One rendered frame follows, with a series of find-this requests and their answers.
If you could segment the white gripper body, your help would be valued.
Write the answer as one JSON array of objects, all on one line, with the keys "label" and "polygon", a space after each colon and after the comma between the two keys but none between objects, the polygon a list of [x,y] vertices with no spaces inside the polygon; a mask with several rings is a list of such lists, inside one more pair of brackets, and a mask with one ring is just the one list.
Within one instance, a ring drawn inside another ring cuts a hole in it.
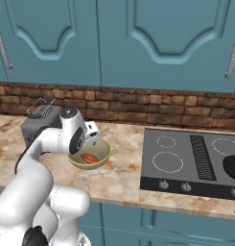
[{"label": "white gripper body", "polygon": [[84,145],[94,145],[99,139],[102,138],[101,132],[94,132],[91,134],[87,134],[84,138]]}]

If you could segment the orange sweet potato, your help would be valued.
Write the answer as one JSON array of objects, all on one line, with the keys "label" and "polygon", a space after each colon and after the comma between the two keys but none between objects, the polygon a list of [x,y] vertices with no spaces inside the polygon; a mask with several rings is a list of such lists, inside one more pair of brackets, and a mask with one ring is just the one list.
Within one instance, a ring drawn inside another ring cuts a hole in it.
[{"label": "orange sweet potato", "polygon": [[94,155],[91,155],[91,154],[81,154],[81,158],[87,164],[93,164],[93,163],[97,163],[99,161],[97,157],[95,157]]}]

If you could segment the yellow-green bowl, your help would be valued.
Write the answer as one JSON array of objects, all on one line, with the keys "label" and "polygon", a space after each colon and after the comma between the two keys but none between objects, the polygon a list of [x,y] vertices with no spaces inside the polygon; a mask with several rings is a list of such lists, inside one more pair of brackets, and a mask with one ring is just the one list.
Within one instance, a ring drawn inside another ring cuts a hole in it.
[{"label": "yellow-green bowl", "polygon": [[[98,158],[97,163],[87,164],[82,160],[81,154],[91,154]],[[99,139],[94,145],[83,146],[82,149],[74,154],[69,155],[68,159],[76,167],[84,170],[93,170],[104,165],[109,159],[111,154],[111,147],[107,141],[104,139]]]}]

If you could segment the dark grey toaster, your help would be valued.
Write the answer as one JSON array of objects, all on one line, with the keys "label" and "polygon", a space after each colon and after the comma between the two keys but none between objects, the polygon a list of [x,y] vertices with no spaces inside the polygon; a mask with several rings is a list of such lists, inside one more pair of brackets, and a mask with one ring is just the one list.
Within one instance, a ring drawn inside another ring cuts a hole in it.
[{"label": "dark grey toaster", "polygon": [[29,145],[33,136],[41,127],[60,128],[60,106],[54,106],[55,98],[38,98],[27,110],[27,118],[21,125],[26,145]]}]

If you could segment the teal base cupboard door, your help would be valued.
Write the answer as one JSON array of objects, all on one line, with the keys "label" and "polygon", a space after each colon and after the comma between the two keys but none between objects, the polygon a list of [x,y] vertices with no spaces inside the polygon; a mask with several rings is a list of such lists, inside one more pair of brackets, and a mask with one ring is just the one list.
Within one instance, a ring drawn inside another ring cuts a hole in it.
[{"label": "teal base cupboard door", "polygon": [[80,227],[92,246],[137,246],[140,209],[92,203]]},{"label": "teal base cupboard door", "polygon": [[168,237],[235,246],[235,220],[141,209],[140,226]]}]

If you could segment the grey black hob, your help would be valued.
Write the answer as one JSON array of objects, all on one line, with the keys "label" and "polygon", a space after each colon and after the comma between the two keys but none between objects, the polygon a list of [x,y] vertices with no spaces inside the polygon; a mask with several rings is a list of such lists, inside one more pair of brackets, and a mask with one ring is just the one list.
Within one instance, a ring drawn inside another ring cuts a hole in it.
[{"label": "grey black hob", "polygon": [[[235,155],[235,135],[146,129],[140,188],[235,200],[235,180],[223,169],[223,159]],[[167,189],[159,186],[169,184]],[[181,185],[188,183],[189,192]]]}]

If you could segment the black pan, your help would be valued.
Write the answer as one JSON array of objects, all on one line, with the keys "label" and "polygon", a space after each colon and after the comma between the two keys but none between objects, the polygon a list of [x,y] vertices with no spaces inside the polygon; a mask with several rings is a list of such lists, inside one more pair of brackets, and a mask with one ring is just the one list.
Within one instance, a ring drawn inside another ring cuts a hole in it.
[{"label": "black pan", "polygon": [[235,180],[235,155],[223,159],[223,169],[229,177]]}]

